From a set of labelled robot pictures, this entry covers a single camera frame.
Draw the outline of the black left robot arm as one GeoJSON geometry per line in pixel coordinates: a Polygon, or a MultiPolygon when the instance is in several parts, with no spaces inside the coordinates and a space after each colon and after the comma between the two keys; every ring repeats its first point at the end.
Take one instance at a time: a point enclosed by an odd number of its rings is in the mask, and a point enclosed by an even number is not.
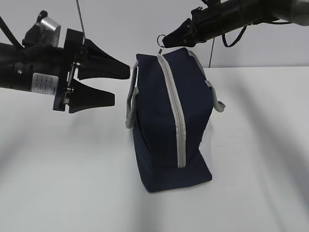
{"type": "Polygon", "coordinates": [[[130,67],[111,57],[80,31],[68,29],[63,48],[31,45],[22,50],[0,45],[1,88],[53,95],[53,110],[82,110],[110,107],[113,93],[80,81],[90,78],[126,80],[130,67]]]}

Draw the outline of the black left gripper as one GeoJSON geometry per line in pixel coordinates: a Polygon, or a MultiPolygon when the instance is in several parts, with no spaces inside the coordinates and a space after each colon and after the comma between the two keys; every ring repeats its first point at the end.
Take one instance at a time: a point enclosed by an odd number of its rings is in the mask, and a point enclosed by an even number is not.
{"type": "Polygon", "coordinates": [[[115,105],[115,95],[95,89],[73,79],[77,62],[77,78],[110,78],[126,80],[130,78],[130,67],[105,53],[90,39],[84,44],[84,33],[67,29],[60,59],[60,73],[53,110],[64,112],[69,105],[69,113],[82,110],[110,107],[115,105]]]}

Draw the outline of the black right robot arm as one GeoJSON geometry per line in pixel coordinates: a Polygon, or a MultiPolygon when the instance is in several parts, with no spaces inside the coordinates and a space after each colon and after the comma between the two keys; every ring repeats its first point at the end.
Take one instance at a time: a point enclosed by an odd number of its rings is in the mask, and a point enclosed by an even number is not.
{"type": "Polygon", "coordinates": [[[204,4],[206,8],[193,9],[191,18],[164,36],[165,48],[194,47],[219,36],[225,47],[233,47],[251,25],[309,24],[307,0],[205,0],[204,4]]]}

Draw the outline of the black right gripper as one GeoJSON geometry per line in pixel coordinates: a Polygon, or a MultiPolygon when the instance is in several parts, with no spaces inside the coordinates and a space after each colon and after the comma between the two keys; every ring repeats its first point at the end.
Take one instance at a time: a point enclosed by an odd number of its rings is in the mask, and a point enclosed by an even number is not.
{"type": "Polygon", "coordinates": [[[163,38],[165,48],[194,47],[198,43],[204,43],[241,27],[239,0],[204,2],[207,8],[198,7],[192,10],[192,19],[186,19],[176,30],[163,38]]]}

